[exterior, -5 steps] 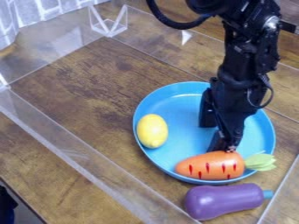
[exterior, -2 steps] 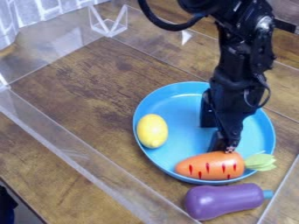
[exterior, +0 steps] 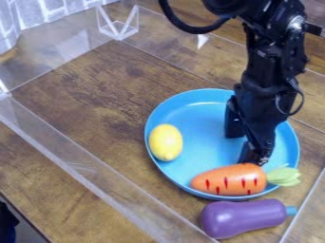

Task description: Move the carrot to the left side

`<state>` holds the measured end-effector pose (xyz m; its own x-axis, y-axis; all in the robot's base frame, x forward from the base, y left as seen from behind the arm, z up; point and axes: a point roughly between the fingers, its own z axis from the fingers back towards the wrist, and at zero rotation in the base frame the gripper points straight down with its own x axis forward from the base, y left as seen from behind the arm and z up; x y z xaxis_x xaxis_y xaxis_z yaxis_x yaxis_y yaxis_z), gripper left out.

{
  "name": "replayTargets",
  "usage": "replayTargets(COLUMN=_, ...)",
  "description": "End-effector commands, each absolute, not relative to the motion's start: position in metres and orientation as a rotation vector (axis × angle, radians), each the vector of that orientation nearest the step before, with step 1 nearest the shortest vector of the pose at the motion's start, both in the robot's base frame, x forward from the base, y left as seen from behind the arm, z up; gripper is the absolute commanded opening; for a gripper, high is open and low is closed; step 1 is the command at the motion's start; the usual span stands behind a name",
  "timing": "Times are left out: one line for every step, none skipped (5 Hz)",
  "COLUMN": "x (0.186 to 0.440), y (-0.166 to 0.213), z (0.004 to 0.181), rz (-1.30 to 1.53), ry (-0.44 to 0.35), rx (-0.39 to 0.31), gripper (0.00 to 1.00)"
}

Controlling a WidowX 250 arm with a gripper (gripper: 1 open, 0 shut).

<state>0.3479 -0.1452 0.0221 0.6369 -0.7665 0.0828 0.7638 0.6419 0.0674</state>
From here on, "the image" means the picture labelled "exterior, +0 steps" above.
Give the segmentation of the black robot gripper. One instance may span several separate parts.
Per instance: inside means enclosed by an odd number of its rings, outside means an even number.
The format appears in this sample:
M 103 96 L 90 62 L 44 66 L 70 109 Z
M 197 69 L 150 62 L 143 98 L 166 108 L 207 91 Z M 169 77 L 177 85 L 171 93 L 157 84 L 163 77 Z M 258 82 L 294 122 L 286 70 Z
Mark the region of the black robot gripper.
M 294 78 L 272 82 L 269 87 L 244 74 L 234 85 L 236 94 L 226 102 L 225 136 L 229 139 L 246 137 L 238 163 L 264 166 L 276 146 L 276 128 L 294 115 L 305 102 L 292 111 L 297 95 L 304 95 Z

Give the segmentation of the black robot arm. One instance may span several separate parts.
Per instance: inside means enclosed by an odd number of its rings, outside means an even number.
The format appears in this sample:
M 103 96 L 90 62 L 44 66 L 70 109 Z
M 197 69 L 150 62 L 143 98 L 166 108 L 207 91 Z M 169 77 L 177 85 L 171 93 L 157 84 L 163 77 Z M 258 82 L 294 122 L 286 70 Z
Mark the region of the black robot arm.
M 248 66 L 226 104 L 225 136 L 246 138 L 238 161 L 265 165 L 276 128 L 302 105 L 296 76 L 305 72 L 305 7 L 300 0 L 203 0 L 222 18 L 242 20 Z

